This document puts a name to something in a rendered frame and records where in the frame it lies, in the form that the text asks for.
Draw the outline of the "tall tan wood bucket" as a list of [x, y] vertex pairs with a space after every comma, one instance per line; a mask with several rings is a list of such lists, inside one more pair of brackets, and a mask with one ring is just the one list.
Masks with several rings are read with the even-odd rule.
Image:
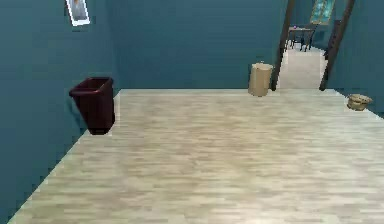
[[273, 66], [265, 63], [255, 63], [250, 66], [248, 93], [263, 97], [268, 94]]

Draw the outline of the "low woven tan basket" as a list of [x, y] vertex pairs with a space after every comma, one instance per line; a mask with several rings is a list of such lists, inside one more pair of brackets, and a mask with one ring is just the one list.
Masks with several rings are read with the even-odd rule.
[[367, 105], [372, 102], [372, 99], [368, 96], [361, 94], [350, 94], [348, 96], [347, 107], [355, 111], [363, 111]]

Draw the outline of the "white framed wall picture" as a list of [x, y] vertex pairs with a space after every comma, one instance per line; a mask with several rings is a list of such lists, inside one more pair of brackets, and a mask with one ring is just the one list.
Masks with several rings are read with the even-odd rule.
[[85, 0], [65, 0], [65, 8], [73, 27], [90, 24]]

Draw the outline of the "teal framed wall picture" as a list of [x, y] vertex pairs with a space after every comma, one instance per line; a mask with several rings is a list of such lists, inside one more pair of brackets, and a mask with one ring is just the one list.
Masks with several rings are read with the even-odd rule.
[[330, 21], [336, 0], [315, 0], [310, 23], [316, 25], [327, 25]]

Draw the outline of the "dark wood table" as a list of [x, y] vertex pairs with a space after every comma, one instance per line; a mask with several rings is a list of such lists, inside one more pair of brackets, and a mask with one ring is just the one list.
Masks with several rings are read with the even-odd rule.
[[293, 49], [297, 43], [300, 44], [300, 51], [306, 52], [311, 48], [312, 38], [315, 33], [313, 28], [290, 27], [286, 46]]

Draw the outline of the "dark wood door frame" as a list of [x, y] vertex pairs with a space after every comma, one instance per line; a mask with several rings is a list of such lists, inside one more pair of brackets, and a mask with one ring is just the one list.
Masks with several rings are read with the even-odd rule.
[[[328, 64], [325, 68], [321, 82], [320, 82], [319, 87], [318, 87], [318, 89], [320, 91], [324, 91], [327, 88], [328, 79], [329, 79], [330, 73], [332, 71], [334, 62], [337, 58], [339, 47], [340, 47], [340, 44], [342, 42], [344, 32], [345, 32], [345, 29], [348, 25], [350, 16], [352, 14], [354, 4], [355, 4], [355, 0], [347, 0], [347, 4], [346, 4], [346, 7], [345, 7], [345, 10], [343, 13], [343, 17], [342, 17], [340, 26], [336, 31], [336, 35], [334, 38], [334, 44], [331, 47], [331, 49], [328, 51], [329, 61], [328, 61]], [[271, 78], [270, 78], [269, 88], [272, 91], [275, 91], [277, 88], [279, 73], [280, 73], [280, 69], [281, 69], [281, 62], [282, 62], [282, 58], [283, 58], [283, 54], [284, 54], [284, 50], [285, 50], [285, 43], [286, 43], [286, 40], [288, 37], [290, 19], [292, 16], [294, 5], [295, 5], [295, 0], [288, 0], [287, 6], [286, 6], [286, 11], [285, 11], [283, 27], [282, 27], [282, 31], [281, 31], [281, 35], [280, 35], [278, 48], [277, 48], [276, 62], [274, 64], [274, 69], [272, 71]]]

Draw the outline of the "dark red waste bin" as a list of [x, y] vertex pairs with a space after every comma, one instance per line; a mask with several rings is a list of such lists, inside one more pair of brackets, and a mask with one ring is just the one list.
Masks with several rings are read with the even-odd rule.
[[115, 122], [111, 77], [88, 77], [69, 91], [92, 135], [107, 134]]

